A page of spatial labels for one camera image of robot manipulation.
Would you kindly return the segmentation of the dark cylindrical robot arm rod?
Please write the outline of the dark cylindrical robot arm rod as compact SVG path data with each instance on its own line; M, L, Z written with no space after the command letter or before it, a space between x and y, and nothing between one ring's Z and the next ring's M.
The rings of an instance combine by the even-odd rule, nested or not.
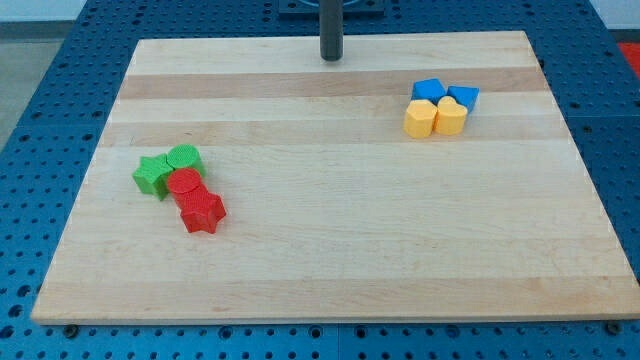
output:
M319 0L320 55L323 60L334 62L343 56L343 6L342 0Z

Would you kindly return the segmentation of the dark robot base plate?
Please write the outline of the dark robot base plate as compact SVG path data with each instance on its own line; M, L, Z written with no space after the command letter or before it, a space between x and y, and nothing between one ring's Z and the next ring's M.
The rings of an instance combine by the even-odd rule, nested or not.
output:
M347 16L383 16L386 0L344 0L343 15ZM278 0L278 15L284 19L311 18L319 14L318 0Z

